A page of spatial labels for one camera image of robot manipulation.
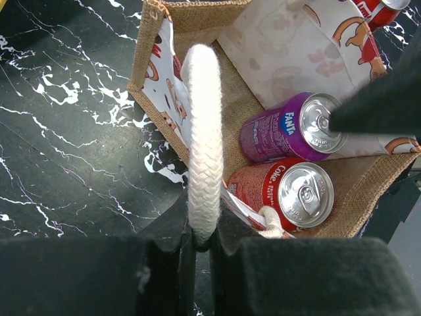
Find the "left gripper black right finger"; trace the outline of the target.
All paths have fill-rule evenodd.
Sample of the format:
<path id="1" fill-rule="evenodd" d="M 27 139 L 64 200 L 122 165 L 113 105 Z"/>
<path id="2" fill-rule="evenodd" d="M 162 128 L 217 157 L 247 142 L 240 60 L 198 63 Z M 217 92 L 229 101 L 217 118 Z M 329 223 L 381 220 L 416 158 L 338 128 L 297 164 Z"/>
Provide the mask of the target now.
<path id="1" fill-rule="evenodd" d="M 223 208 L 210 255 L 216 315 L 420 314 L 379 239 L 266 239 Z"/>

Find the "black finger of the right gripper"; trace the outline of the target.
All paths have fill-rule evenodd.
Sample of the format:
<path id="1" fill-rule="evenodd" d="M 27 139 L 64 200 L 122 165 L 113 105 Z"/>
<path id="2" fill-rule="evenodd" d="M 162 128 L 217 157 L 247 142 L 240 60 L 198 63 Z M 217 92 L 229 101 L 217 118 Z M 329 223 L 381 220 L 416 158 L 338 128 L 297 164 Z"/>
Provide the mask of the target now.
<path id="1" fill-rule="evenodd" d="M 329 129 L 351 134 L 420 134 L 420 30 L 385 76 L 334 109 Z"/>

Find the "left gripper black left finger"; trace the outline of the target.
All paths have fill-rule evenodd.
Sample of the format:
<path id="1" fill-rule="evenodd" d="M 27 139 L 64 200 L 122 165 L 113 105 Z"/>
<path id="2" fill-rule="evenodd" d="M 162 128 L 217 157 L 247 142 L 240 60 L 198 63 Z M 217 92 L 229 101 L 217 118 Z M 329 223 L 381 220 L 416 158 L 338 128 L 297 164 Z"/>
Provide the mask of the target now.
<path id="1" fill-rule="evenodd" d="M 133 236 L 1 241 L 2 315 L 189 315 L 187 195 Z"/>

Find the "red soda can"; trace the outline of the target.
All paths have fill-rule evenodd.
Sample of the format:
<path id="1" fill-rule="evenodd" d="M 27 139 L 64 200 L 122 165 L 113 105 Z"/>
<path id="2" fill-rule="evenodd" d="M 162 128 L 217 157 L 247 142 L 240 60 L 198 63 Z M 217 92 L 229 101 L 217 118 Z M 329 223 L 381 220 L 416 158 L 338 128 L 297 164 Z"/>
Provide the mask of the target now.
<path id="1" fill-rule="evenodd" d="M 392 23 L 410 0 L 353 0 L 372 32 Z"/>

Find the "patterned canvas tote bag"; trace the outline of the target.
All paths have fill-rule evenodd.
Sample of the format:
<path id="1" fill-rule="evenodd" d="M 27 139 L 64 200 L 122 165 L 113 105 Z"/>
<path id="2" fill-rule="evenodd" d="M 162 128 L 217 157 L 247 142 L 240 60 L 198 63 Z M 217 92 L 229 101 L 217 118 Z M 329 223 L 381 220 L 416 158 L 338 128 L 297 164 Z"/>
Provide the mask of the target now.
<path id="1" fill-rule="evenodd" d="M 222 183 L 246 164 L 253 115 L 305 89 L 345 97 L 385 74 L 350 1 L 145 1 L 127 89 L 189 168 L 196 236 L 215 230 Z"/>

